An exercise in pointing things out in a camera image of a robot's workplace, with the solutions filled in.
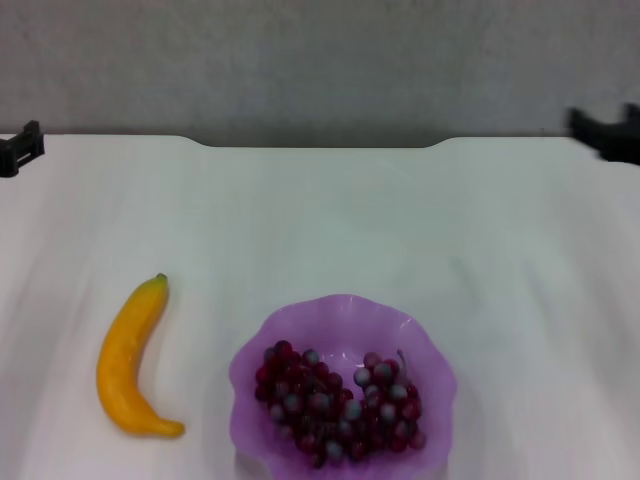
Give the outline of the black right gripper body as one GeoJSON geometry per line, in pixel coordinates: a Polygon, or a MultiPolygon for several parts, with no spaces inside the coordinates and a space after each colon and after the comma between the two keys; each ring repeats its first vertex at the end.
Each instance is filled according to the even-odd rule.
{"type": "Polygon", "coordinates": [[[639,124],[621,122],[606,125],[599,150],[600,157],[607,162],[639,162],[639,124]]]}

